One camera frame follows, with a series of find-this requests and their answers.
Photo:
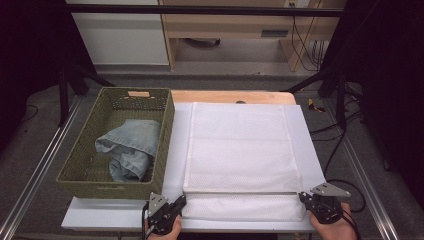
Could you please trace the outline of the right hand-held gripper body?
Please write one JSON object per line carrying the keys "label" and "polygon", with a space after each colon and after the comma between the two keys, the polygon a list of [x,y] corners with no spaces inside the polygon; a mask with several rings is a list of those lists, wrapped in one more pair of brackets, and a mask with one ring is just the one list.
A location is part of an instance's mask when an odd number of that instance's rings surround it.
{"label": "right hand-held gripper body", "polygon": [[309,210],[320,224],[333,224],[341,219],[343,210],[338,197],[349,198],[351,193],[330,183],[322,183],[310,189],[312,201]]}

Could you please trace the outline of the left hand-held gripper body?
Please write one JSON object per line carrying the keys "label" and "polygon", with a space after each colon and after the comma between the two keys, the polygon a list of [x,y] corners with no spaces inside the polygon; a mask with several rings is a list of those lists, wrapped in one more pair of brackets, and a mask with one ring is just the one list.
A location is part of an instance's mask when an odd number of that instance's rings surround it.
{"label": "left hand-held gripper body", "polygon": [[168,234],[178,216],[165,196],[151,193],[147,208],[148,233]]}

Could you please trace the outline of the light blue jeans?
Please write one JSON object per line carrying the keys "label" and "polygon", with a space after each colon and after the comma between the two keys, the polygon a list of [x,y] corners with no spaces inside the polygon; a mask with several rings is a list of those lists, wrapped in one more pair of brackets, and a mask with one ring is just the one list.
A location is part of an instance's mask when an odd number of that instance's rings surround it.
{"label": "light blue jeans", "polygon": [[156,157],[161,124],[127,119],[95,140],[98,153],[111,158],[109,172],[116,182],[142,181]]}

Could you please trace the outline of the white mesh laundry bag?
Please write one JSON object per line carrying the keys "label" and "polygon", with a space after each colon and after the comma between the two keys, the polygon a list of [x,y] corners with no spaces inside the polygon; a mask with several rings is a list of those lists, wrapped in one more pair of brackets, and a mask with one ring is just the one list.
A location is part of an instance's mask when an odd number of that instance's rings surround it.
{"label": "white mesh laundry bag", "polygon": [[186,217],[299,222],[301,188],[285,105],[192,106],[183,184]]}

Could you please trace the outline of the green woven basket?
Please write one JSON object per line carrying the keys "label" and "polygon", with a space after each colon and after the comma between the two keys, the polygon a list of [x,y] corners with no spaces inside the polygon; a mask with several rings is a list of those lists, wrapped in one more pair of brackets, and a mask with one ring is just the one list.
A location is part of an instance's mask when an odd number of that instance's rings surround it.
{"label": "green woven basket", "polygon": [[[147,200],[152,192],[160,194],[174,113],[172,93],[168,88],[102,88],[57,177],[57,183],[77,198]],[[95,140],[128,119],[158,122],[158,149],[142,180],[117,182],[109,172],[111,158],[96,151]]]}

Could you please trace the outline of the person's right hand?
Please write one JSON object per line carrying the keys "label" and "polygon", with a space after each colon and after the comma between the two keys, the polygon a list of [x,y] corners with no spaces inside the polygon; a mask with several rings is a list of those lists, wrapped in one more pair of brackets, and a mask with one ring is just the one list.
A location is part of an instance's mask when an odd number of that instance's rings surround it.
{"label": "person's right hand", "polygon": [[333,224],[321,224],[314,214],[307,211],[310,224],[316,229],[322,240],[357,240],[353,227],[344,219]]}

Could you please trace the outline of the person's left hand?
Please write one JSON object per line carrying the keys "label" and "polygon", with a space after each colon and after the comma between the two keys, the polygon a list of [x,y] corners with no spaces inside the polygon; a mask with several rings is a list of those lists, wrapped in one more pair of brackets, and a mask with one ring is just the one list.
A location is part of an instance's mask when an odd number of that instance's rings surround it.
{"label": "person's left hand", "polygon": [[182,224],[181,224],[181,216],[178,215],[173,223],[173,227],[170,233],[166,235],[158,235],[158,234],[150,234],[147,237],[147,240],[177,240],[178,236],[181,232]]}

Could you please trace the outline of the white board sheet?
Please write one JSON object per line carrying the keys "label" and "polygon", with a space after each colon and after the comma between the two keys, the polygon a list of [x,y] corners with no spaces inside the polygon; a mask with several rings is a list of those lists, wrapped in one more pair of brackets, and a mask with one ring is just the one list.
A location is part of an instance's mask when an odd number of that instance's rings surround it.
{"label": "white board sheet", "polygon": [[[307,192],[323,183],[325,178],[301,108],[298,105],[288,105],[286,112],[288,129],[293,135],[294,153],[301,176],[301,189]],[[190,117],[191,105],[178,103],[162,191],[171,201],[182,194]],[[141,227],[143,205],[142,200],[74,198],[65,214],[62,226],[76,231],[135,232]],[[293,222],[211,221],[184,217],[182,226],[185,232],[289,233],[313,230],[306,217]]]}

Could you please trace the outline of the small yellow and black object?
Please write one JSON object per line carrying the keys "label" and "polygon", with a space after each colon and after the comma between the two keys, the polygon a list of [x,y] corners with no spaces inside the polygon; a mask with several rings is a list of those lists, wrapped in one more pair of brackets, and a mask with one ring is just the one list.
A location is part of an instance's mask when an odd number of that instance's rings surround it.
{"label": "small yellow and black object", "polygon": [[326,112],[324,107],[317,107],[311,98],[308,99],[308,109],[320,113]]}

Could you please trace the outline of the black metal stand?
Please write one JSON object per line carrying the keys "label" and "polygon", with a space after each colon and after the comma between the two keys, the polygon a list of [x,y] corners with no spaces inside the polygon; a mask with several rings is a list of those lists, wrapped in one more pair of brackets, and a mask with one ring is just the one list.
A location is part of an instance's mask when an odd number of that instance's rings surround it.
{"label": "black metal stand", "polygon": [[101,78],[96,72],[89,71],[78,64],[66,64],[59,71],[59,99],[60,99],[60,121],[62,127],[69,118],[68,87],[71,87],[76,95],[84,96],[89,88],[85,79],[90,79],[104,87],[114,87],[114,84]]}
{"label": "black metal stand", "polygon": [[347,129],[347,118],[345,116],[345,94],[346,94],[346,75],[341,64],[330,64],[321,68],[317,73],[308,77],[300,83],[284,89],[284,92],[296,93],[301,89],[315,83],[321,82],[318,88],[320,98],[328,98],[333,92],[336,92],[336,110],[335,118],[339,127],[345,131]]}

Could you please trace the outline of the black curtain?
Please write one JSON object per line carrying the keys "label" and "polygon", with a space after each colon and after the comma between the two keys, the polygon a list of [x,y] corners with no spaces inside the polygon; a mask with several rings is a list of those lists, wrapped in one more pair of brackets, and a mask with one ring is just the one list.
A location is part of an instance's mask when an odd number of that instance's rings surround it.
{"label": "black curtain", "polygon": [[28,98],[59,83],[62,68],[94,72],[66,0],[0,0],[0,152],[26,114]]}
{"label": "black curtain", "polygon": [[347,0],[324,58],[362,86],[383,155],[424,209],[424,0]]}

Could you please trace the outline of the white cabinet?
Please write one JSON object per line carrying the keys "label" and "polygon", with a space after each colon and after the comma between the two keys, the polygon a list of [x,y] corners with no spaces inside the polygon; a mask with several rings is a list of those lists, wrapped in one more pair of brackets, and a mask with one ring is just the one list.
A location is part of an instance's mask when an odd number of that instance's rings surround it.
{"label": "white cabinet", "polygon": [[95,65],[167,65],[159,14],[73,13]]}

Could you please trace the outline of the light wooden desk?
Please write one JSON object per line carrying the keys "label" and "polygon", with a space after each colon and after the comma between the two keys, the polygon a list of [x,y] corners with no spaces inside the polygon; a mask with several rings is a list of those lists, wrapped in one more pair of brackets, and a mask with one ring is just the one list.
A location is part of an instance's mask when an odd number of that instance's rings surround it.
{"label": "light wooden desk", "polygon": [[[158,0],[163,6],[241,6],[283,7],[284,0]],[[342,9],[347,0],[310,0],[309,9]],[[174,15],[164,14],[166,36],[183,38],[277,39],[288,60],[289,69],[297,71],[312,41],[329,41],[338,20],[333,17]]]}

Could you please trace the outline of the aluminium rail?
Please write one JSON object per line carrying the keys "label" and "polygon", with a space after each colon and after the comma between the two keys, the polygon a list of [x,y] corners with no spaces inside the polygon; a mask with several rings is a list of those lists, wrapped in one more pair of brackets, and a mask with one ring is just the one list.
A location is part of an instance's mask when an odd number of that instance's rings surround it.
{"label": "aluminium rail", "polygon": [[382,236],[383,240],[400,240],[399,235],[387,214],[385,207],[383,206],[380,197],[369,179],[364,167],[361,165],[359,157],[353,148],[353,145],[349,139],[347,130],[338,128],[339,133],[343,133],[344,137],[342,140],[343,150],[347,156],[347,160],[355,176],[355,179],[364,194],[367,201],[368,209],[375,221],[375,224]]}
{"label": "aluminium rail", "polygon": [[41,159],[35,167],[31,177],[22,190],[18,200],[8,214],[8,217],[0,227],[0,240],[12,240],[21,220],[27,212],[35,194],[38,191],[46,173],[48,172],[51,163],[53,162],[59,148],[62,145],[79,109],[81,103],[84,101],[83,96],[75,96],[68,117],[64,123],[58,127],[52,140],[44,151]]}

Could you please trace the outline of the white wall socket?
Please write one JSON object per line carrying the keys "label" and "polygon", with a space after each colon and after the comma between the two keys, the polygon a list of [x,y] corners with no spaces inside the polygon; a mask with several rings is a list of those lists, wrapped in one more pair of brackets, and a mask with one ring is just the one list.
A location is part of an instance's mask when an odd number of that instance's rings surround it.
{"label": "white wall socket", "polygon": [[308,8],[310,0],[284,0],[285,8]]}

